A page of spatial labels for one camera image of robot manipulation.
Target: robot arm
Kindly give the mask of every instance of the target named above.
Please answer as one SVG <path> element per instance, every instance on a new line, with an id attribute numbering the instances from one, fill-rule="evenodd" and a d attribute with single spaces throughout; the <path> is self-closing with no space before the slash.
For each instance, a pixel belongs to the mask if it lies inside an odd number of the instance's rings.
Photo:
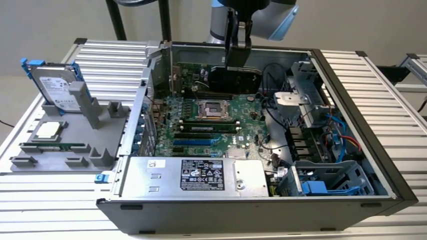
<path id="1" fill-rule="evenodd" d="M 273 41 L 284 38 L 298 9 L 294 3 L 296 0 L 212 1 L 209 42 L 224 42 L 225 67 L 244 66 L 250 34 Z"/>
<path id="2" fill-rule="evenodd" d="M 212 0 L 210 29 L 208 43 L 222 44 L 225 41 L 228 8 L 218 0 Z M 298 5 L 296 0 L 270 0 L 269 5 L 252 15 L 250 35 L 269 41 L 281 41 L 296 14 Z"/>

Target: black cable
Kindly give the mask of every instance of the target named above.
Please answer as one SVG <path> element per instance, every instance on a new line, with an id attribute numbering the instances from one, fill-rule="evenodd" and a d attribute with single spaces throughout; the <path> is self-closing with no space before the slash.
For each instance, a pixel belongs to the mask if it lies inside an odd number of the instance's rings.
<path id="1" fill-rule="evenodd" d="M 421 105 L 420 105 L 420 107 L 417 109 L 417 112 L 423 111 L 423 108 L 424 108 L 425 104 L 427 104 L 427 100 L 423 101 L 423 103 L 421 103 Z"/>
<path id="2" fill-rule="evenodd" d="M 258 142 L 258 145 L 260 145 L 264 149 L 266 149 L 266 150 L 274 150 L 274 149 L 280 149 L 280 148 L 288 146 L 288 145 L 285 144 L 285 145 L 281 145 L 281 146 L 277 146 L 277 147 L 265 147 L 265 146 L 262 145 L 262 142 L 264 142 L 266 136 L 268 136 L 268 135 L 265 135 L 265 136 L 262 137 L 262 139 L 260 140 L 260 142 Z"/>
<path id="3" fill-rule="evenodd" d="M 260 107 L 262 107 L 262 101 L 265 101 L 265 100 L 268 101 L 268 98 L 266 98 L 266 97 L 260 101 Z M 268 113 L 269 117 L 272 118 L 272 120 L 273 120 L 284 129 L 286 129 L 286 126 L 273 117 L 272 113 L 270 113 L 269 110 L 268 110 L 266 105 L 265 105 L 265 110 L 266 110 L 266 113 Z"/>
<path id="4" fill-rule="evenodd" d="M 8 124 L 6 122 L 4 122 L 4 121 L 1 121 L 1 120 L 0 120 L 0 123 L 4 124 L 4 125 L 6 125 L 6 126 L 9 126 L 10 128 L 14 128 L 14 126 L 13 126 L 12 124 Z"/>
<path id="5" fill-rule="evenodd" d="M 137 7 L 154 2 L 156 0 L 113 0 L 117 4 L 125 7 Z"/>
<path id="6" fill-rule="evenodd" d="M 266 68 L 268 68 L 269 66 L 272 66 L 272 65 L 277 65 L 277 66 L 281 68 L 281 70 L 282 70 L 282 75 L 284 75 L 284 81 L 286 81 L 286 78 L 288 78 L 288 77 L 286 77 L 286 70 L 285 70 L 285 68 L 284 68 L 277 62 L 270 62 L 270 63 L 268 63 L 268 64 L 264 66 L 262 70 L 261 70 L 261 82 L 260 82 L 260 86 L 261 86 L 261 92 L 262 92 L 262 93 L 264 93 L 265 91 L 268 92 L 268 80 L 264 81 L 264 76 L 265 76 L 265 70 L 266 70 Z M 277 88 L 280 88 L 278 85 L 277 85 L 276 79 L 273 78 L 272 74 L 270 74 L 269 72 L 268 72 L 266 74 L 269 74 L 269 77 L 272 78 L 273 83 L 276 84 Z"/>

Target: hard drive label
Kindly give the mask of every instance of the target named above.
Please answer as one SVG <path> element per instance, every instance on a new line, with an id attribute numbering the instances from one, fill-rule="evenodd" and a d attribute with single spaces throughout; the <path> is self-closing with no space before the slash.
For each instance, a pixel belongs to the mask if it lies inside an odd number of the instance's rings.
<path id="1" fill-rule="evenodd" d="M 64 79 L 41 76 L 40 82 L 56 107 L 64 111 L 80 111 L 77 100 L 68 92 L 69 84 Z"/>
<path id="2" fill-rule="evenodd" d="M 224 191 L 222 160 L 182 160 L 180 189 L 184 191 Z"/>

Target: motherboard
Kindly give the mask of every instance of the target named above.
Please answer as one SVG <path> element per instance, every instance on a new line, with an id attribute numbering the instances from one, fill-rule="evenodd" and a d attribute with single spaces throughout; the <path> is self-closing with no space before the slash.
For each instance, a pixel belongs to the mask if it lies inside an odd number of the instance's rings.
<path id="1" fill-rule="evenodd" d="M 157 157 L 222 157 L 240 149 L 246 159 L 268 158 L 257 143 L 268 131 L 254 95 L 232 100 L 166 97 L 164 103 L 156 114 Z"/>

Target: warning label sticker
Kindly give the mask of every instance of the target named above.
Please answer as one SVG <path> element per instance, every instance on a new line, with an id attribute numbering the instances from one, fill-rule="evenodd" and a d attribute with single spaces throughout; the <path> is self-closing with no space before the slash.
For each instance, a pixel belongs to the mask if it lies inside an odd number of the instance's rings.
<path id="1" fill-rule="evenodd" d="M 225 190 L 222 160 L 182 160 L 180 189 L 184 191 Z"/>

